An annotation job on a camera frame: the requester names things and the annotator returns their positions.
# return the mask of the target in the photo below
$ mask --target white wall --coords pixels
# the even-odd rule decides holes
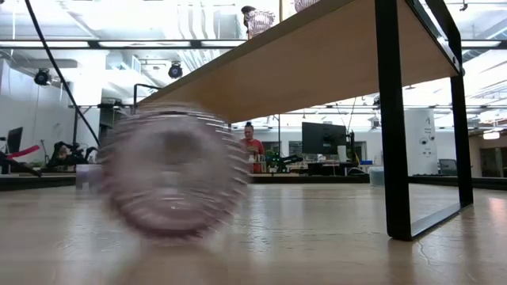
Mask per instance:
[[[243,136],[243,130],[235,130],[234,133],[240,138]],[[262,142],[278,142],[278,130],[257,130],[254,137]],[[288,142],[301,141],[301,131],[282,131],[281,132],[281,151],[283,155],[288,155]],[[356,132],[356,141],[366,143],[366,160],[373,160],[376,164],[381,163],[382,159],[382,133],[380,130]],[[456,159],[454,132],[436,131],[436,147],[439,159]]]
[[[67,94],[60,88],[40,87],[33,82],[33,76],[10,68],[7,61],[0,61],[0,136],[23,127],[22,150],[41,146],[43,139],[51,155],[54,143],[72,142],[74,112],[67,107],[69,103]],[[44,152],[40,150],[17,160],[43,162]]]
[[[483,139],[482,136],[476,138],[480,141],[481,148],[507,147],[507,136],[505,135],[499,139]]]
[[[86,108],[81,108],[81,112],[84,113]],[[101,120],[101,110],[98,108],[91,108],[90,110],[86,111],[85,118],[90,124],[90,126],[93,129],[93,132],[95,135],[98,136],[99,133],[99,125]],[[82,145],[84,148],[90,147],[90,146],[97,146],[97,143],[95,139],[93,138],[92,133],[88,129],[88,127],[85,125],[84,121],[81,118],[78,118],[78,129],[76,134],[76,142]]]

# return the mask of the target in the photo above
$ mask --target spotlight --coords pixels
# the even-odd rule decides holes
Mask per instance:
[[[39,72],[35,74],[33,81],[39,86],[49,86],[51,84],[51,75],[49,74],[49,69],[40,68]]]
[[[380,107],[380,95],[377,95],[373,98],[373,105]]]
[[[171,68],[169,69],[169,77],[172,79],[177,79],[183,76],[183,70],[181,69],[180,63],[171,64]]]

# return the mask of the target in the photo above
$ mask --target black metal table leg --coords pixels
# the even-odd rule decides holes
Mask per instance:
[[[409,241],[410,201],[403,114],[398,1],[375,0],[387,234]]]
[[[466,207],[474,202],[472,173],[470,162],[470,146],[468,141],[467,103],[463,84],[463,56],[461,51],[461,35],[456,27],[449,29],[449,47],[456,56],[461,67],[459,74],[451,77],[452,115],[454,116],[454,140],[456,145],[456,163],[458,165],[459,203]]]

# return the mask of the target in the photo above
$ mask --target pillar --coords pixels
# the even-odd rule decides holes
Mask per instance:
[[[438,174],[433,109],[405,110],[405,133],[409,176]]]

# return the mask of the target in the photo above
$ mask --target red object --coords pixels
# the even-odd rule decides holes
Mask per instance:
[[[9,154],[9,155],[7,155],[7,158],[8,159],[20,158],[22,156],[25,156],[26,154],[31,154],[32,152],[38,151],[39,149],[40,149],[40,146],[32,146],[32,147],[27,148],[26,150],[18,151],[17,153],[14,153],[14,154]]]
[[[262,146],[262,142],[256,139],[242,139],[242,143],[246,145],[246,152],[249,155],[257,155],[257,154],[265,154],[264,147]],[[252,172],[253,173],[260,173],[262,170],[260,163],[255,163],[252,165]]]

